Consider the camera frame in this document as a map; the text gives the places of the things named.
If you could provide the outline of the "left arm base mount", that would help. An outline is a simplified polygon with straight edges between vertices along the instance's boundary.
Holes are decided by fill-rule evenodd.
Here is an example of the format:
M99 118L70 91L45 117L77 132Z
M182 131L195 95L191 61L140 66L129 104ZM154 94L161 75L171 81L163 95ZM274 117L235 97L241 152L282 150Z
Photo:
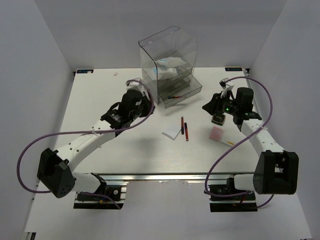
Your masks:
M74 209L82 210L120 210L124 206L127 181L107 181L104 190L95 195L77 192L73 203Z

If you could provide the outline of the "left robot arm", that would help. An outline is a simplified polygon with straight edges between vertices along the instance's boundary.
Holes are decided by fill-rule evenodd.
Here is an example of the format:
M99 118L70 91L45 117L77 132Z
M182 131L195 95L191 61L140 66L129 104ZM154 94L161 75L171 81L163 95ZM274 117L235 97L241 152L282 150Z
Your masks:
M96 173L79 173L76 167L103 144L118 137L137 118L152 114L150 97L139 90L129 89L120 102L113 104L100 117L88 134L82 134L58 149L45 149L40 155L37 178L56 197L70 192L86 192L94 199L105 196L106 182Z

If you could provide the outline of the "dark lip gloss tube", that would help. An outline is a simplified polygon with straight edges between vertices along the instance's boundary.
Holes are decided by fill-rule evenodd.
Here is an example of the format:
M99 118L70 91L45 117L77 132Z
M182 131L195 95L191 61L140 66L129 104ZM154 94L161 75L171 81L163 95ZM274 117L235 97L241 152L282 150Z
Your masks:
M188 125L186 122L184 122L184 134L185 134L185 140L186 142L189 141L189 133L188 133Z

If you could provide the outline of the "clear acrylic organizer with drawers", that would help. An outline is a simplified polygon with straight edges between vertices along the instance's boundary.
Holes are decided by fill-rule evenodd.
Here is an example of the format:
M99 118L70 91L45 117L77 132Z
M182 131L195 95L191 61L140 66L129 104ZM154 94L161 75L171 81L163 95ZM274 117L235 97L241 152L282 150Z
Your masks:
M142 80L157 105L172 107L202 90L194 77L198 42L178 26L138 41Z

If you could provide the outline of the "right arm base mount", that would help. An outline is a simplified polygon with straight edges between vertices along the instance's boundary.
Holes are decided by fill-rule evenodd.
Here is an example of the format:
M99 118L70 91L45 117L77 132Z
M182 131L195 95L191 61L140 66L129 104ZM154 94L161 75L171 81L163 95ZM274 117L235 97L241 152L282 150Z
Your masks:
M209 196L209 207L211 213L242 213L257 212L256 196L254 193L245 195L222 197L222 195L242 194L244 190L235 188L234 179L229 177L224 183L208 185L208 190L215 196Z

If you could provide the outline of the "red lip gloss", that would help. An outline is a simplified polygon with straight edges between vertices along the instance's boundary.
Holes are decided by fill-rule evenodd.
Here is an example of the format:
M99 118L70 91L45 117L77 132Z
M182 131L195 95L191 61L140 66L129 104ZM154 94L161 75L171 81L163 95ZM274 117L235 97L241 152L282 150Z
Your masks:
M186 95L171 95L171 96L168 96L167 99L180 99L185 97Z

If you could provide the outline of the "red lip gloss tube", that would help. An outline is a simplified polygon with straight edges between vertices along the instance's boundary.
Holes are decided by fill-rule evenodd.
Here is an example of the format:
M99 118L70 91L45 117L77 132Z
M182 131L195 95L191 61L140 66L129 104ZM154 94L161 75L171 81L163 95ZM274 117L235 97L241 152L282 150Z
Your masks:
M180 118L180 123L181 123L181 134L184 135L185 129L184 129L184 117L183 116Z

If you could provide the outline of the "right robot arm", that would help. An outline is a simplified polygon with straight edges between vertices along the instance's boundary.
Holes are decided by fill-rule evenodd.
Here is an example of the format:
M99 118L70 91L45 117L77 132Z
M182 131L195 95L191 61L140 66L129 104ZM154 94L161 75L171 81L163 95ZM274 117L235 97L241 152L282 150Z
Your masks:
M235 174L227 180L225 194L236 200L244 192L264 195L293 195L297 190L299 157L286 151L264 127L260 115L253 111L254 92L240 87L233 96L230 90L215 93L202 109L211 116L229 114L245 135L259 159L253 174Z

